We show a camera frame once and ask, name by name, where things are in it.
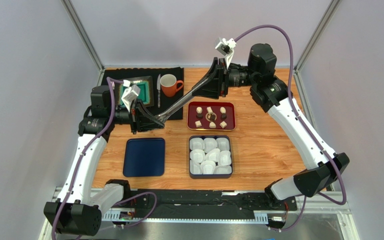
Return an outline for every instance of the red tray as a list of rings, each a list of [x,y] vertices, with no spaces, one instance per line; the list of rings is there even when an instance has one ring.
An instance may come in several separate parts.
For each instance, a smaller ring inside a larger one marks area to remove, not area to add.
[[[202,119],[197,118],[197,108],[202,108]],[[207,120],[207,107],[211,107],[213,113],[216,115],[214,120],[215,128],[210,128],[210,121]],[[226,109],[226,119],[222,120],[222,114],[220,113],[220,108],[224,107]],[[201,127],[196,127],[195,122],[201,121]],[[221,122],[227,123],[225,128],[220,126]],[[187,107],[187,127],[191,130],[219,130],[219,131],[232,131],[237,127],[235,120],[235,107],[230,102],[219,102],[219,101],[193,101],[190,102]]]

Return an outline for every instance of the wood grain surface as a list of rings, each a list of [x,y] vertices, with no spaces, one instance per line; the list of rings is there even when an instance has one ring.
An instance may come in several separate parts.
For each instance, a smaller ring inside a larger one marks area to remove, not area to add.
[[[185,68],[185,93],[207,72],[207,68]],[[288,69],[277,69],[276,75],[285,83]],[[292,92],[302,107],[295,81]],[[186,126],[187,106],[183,120],[170,120],[165,129],[138,132],[133,135],[129,125],[116,125],[104,150],[94,176],[93,187],[103,188],[110,179],[128,180],[133,189],[192,190],[264,190],[280,178],[305,169],[300,155],[282,128],[251,98],[250,88],[230,88],[225,98],[213,100],[195,97],[192,101],[231,102],[236,111],[233,131],[198,131]],[[227,135],[231,139],[233,174],[228,179],[192,179],[189,177],[189,138],[193,135]],[[126,142],[134,138],[165,139],[165,172],[158,177],[125,177],[123,175]]]

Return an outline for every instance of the mug handle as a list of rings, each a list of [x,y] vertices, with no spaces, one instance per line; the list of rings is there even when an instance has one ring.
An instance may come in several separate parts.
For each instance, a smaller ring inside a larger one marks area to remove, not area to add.
[[[181,85],[175,90],[175,92],[177,93],[180,89],[183,88],[183,81],[182,81],[182,80],[177,80],[177,81],[175,82],[175,84],[176,84],[176,86],[177,86],[178,84],[181,84]]]

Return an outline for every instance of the gray container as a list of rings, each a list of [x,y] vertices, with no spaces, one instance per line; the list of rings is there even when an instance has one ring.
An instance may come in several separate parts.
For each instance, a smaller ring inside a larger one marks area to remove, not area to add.
[[[231,142],[231,139],[226,136],[226,135],[194,135],[194,136],[191,136],[189,138],[189,142],[187,143],[187,146],[188,146],[188,152],[187,152],[187,162],[189,163],[189,161],[191,160],[189,155],[191,153],[191,146],[190,145],[190,142],[191,142],[191,139],[194,139],[194,138],[201,138],[201,139],[206,139],[206,138],[211,138],[211,139],[218,139],[218,138],[226,138],[227,140],[229,140],[229,151],[230,151],[230,158],[232,159],[232,163],[230,164],[230,167],[232,168],[232,172],[230,174],[192,174],[191,173],[191,166],[190,164],[188,164],[189,166],[189,176],[192,178],[192,179],[228,179],[231,177],[232,173],[234,173],[234,153],[232,152],[232,142]]]

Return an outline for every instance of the robotic arm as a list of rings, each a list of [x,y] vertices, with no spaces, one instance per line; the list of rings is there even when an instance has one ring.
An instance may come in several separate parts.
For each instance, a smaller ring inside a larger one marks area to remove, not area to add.
[[[294,114],[292,106],[297,112],[300,109],[297,102],[292,98],[292,105],[289,102],[287,85],[275,76],[275,65],[277,57],[269,44],[255,44],[251,47],[247,66],[231,63],[233,47],[236,46],[233,39],[227,41],[224,38],[216,43],[225,58],[214,58],[209,71],[193,88],[169,107],[163,113],[153,116],[144,107],[140,99],[130,99],[130,109],[115,108],[115,116],[110,123],[107,131],[96,139],[83,156],[82,163],[77,170],[74,188],[57,222],[56,229],[62,234],[80,234],[94,236],[101,224],[102,213],[105,213],[116,202],[129,198],[130,186],[127,181],[111,180],[104,189],[90,197],[90,190],[97,163],[105,149],[111,131],[115,124],[130,125],[131,132],[147,132],[155,129],[162,129],[168,118],[187,104],[194,97],[205,97],[219,99],[228,94],[229,87],[250,87],[250,95],[256,104],[261,106],[265,113],[275,119],[282,127],[294,146],[297,148],[303,159],[305,170],[285,179],[279,179],[265,190],[268,197],[268,205],[274,205],[282,200],[305,195],[313,197],[322,189],[337,180],[337,174],[331,161],[329,161],[313,138],[309,131],[313,133],[319,144],[333,160],[340,173],[343,173],[349,164],[349,158],[345,153],[336,153],[318,135],[314,128],[309,124],[304,115],[300,118],[307,125],[305,129],[298,117]],[[84,118],[79,124],[79,138],[75,160],[82,154],[81,149],[97,133],[104,129],[109,121],[111,112],[111,97],[109,86],[102,85],[93,88],[91,93],[91,106],[84,113]],[[76,174],[76,161],[69,172],[68,180]],[[69,181],[60,192],[56,202],[47,202],[44,214],[50,223],[54,222],[61,199],[69,189]]]

